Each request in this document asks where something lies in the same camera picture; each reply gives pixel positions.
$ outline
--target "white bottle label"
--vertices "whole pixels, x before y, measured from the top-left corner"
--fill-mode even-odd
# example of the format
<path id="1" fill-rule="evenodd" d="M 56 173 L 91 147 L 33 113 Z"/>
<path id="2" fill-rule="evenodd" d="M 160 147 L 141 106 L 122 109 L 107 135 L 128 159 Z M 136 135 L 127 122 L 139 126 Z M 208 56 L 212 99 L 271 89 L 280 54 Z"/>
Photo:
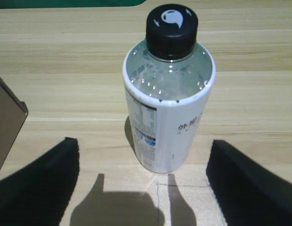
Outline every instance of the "white bottle label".
<path id="1" fill-rule="evenodd" d="M 127 90 L 126 98 L 137 157 L 143 166 L 153 170 L 156 151 L 157 109 L 138 101 Z"/>
<path id="2" fill-rule="evenodd" d="M 153 104 L 139 93 L 126 89 L 136 156 L 151 171 L 171 172 L 188 156 L 209 92 L 183 105 Z"/>

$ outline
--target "wood grain surface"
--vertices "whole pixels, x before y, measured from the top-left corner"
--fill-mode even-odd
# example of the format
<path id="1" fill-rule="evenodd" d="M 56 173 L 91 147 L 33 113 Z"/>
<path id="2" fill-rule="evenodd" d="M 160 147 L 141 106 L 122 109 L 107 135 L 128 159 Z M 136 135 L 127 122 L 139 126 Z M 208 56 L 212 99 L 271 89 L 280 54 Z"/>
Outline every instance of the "wood grain surface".
<path id="1" fill-rule="evenodd" d="M 178 2 L 197 13 L 197 40 L 217 79 L 172 192 L 196 216 L 182 225 L 221 226 L 205 175 L 213 139 L 292 182 L 292 0 Z M 62 226 L 178 225 L 169 178 L 139 164 L 124 131 L 122 63 L 144 38 L 147 14 L 164 3 L 0 10 L 0 76 L 29 109 L 0 179 L 77 138 L 80 175 Z"/>

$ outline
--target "plastic bottle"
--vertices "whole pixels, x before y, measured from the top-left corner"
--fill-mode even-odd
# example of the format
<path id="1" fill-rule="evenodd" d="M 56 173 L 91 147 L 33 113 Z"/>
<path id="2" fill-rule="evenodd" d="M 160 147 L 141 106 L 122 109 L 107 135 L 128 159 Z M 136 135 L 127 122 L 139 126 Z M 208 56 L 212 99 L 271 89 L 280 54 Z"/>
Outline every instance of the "plastic bottle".
<path id="1" fill-rule="evenodd" d="M 211 54 L 196 42 L 198 18 L 166 4 L 147 18 L 146 39 L 127 54 L 123 75 L 138 160 L 168 173 L 188 156 L 215 80 Z"/>

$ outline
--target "cardboard box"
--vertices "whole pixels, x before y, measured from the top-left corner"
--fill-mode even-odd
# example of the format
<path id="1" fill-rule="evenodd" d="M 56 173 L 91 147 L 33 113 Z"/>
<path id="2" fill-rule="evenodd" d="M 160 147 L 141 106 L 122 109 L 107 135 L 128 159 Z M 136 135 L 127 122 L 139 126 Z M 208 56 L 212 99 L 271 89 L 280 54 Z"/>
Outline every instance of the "cardboard box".
<path id="1" fill-rule="evenodd" d="M 25 103 L 18 100 L 0 77 L 0 169 L 27 115 Z"/>

